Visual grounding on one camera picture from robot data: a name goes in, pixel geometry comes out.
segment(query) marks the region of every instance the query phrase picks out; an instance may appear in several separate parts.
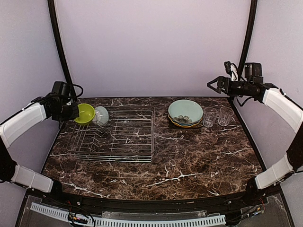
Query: perforated white strip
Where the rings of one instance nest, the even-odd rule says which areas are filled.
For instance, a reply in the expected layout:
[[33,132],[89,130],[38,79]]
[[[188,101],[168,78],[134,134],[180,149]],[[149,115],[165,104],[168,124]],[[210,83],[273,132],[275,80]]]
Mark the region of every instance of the perforated white strip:
[[[57,220],[68,222],[68,212],[64,210],[50,208],[34,202],[32,203],[31,210],[55,218]],[[86,219],[82,215],[77,216],[79,218]],[[177,221],[126,221],[98,217],[94,217],[94,220],[96,222],[96,227],[210,227],[223,225],[226,223],[225,215]],[[93,226],[91,217],[89,218],[88,224],[85,226]]]

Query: clear glass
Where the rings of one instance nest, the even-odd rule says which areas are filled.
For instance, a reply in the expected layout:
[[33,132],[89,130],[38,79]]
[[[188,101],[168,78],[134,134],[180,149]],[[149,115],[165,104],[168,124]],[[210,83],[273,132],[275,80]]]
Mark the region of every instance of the clear glass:
[[222,107],[220,109],[218,124],[221,126],[227,126],[233,116],[233,110],[228,107]]
[[210,128],[214,125],[218,116],[218,111],[211,107],[206,107],[203,110],[203,120],[202,123],[205,127]]

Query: bowl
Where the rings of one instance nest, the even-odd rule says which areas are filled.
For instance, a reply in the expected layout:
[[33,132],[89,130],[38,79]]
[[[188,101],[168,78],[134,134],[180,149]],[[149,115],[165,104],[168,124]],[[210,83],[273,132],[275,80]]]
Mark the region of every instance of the bowl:
[[75,122],[79,125],[88,125],[95,117],[95,109],[86,103],[78,105],[79,117],[75,119]]
[[202,107],[191,100],[181,99],[169,106],[170,119],[183,126],[192,126],[201,121],[203,116]]
[[109,115],[107,109],[103,106],[97,106],[95,108],[95,117],[92,120],[94,124],[99,126],[105,126],[108,122]]
[[171,122],[172,122],[174,125],[176,125],[176,126],[178,126],[178,127],[181,127],[181,128],[185,128],[185,129],[192,128],[192,127],[198,125],[198,124],[201,122],[201,120],[202,120],[202,119],[201,119],[200,121],[198,121],[198,122],[196,122],[196,123],[194,123],[194,124],[192,124],[192,125],[184,125],[184,124],[178,124],[177,122],[175,122],[175,121],[171,118],[170,115],[169,115],[169,119],[171,120]]

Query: stack of plates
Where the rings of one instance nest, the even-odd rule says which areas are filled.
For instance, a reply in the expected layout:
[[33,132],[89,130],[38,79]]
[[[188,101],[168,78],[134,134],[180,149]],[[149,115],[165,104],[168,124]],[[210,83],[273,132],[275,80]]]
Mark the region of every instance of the stack of plates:
[[169,119],[181,128],[191,128],[198,125],[203,116],[202,107],[190,100],[182,99],[169,106]]

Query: dish rack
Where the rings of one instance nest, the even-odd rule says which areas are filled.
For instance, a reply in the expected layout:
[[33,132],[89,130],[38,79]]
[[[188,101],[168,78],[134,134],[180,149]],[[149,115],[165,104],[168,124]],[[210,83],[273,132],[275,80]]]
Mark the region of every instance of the dish rack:
[[77,159],[109,162],[151,162],[154,152],[154,108],[106,107],[105,126],[74,125],[67,150]]

